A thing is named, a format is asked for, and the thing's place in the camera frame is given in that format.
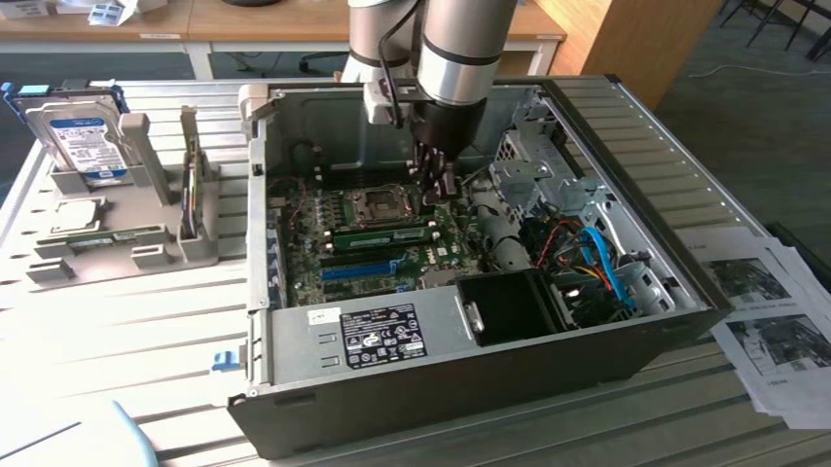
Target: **green ram module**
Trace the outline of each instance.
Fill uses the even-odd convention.
[[[335,251],[419,245],[439,239],[435,227],[415,227],[389,231],[337,233],[333,238]]]

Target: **gray carpet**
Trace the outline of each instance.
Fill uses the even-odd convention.
[[[739,13],[725,28],[715,18],[663,99],[659,118],[751,211],[779,220],[831,263],[831,76],[785,77],[726,69],[689,78],[722,64],[791,72],[831,71],[831,54],[810,63],[815,37],[805,33],[783,51],[791,28],[770,25],[746,49],[758,19]],[[306,76],[299,54],[250,58],[251,72],[214,56],[218,78]],[[321,74],[343,68],[343,58],[315,61]],[[0,54],[0,81],[61,84],[66,78],[121,80],[193,79],[183,54]],[[31,146],[28,129],[0,105],[0,187],[10,184]],[[0,188],[0,198],[6,189]]]

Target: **robotic arm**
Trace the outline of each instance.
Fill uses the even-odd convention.
[[[350,7],[342,81],[367,83],[374,124],[410,120],[411,174],[423,204],[435,204],[459,195],[457,163],[479,128],[517,1],[350,0]],[[398,88],[414,69],[417,89]]]

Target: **blue hard drive label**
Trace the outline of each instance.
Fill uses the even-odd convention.
[[[427,356],[414,304],[343,313],[341,330],[354,370]]]
[[[52,120],[50,126],[75,170],[94,180],[126,176],[127,165],[119,146],[109,141],[105,119]]]

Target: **open computer chassis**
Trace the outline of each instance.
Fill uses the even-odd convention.
[[[362,86],[261,95],[250,389],[229,410],[262,457],[627,378],[730,310],[554,80],[495,84],[438,206]]]

